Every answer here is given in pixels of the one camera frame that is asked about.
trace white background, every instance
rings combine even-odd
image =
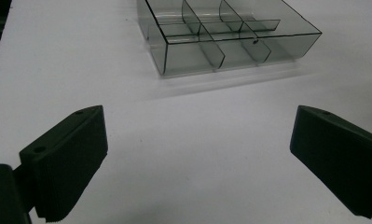
[[[41,134],[103,105],[109,154],[63,224],[372,224],[289,149],[298,105],[372,132],[372,0],[287,3],[323,32],[304,58],[161,79],[135,1],[13,1],[0,163],[16,168]]]

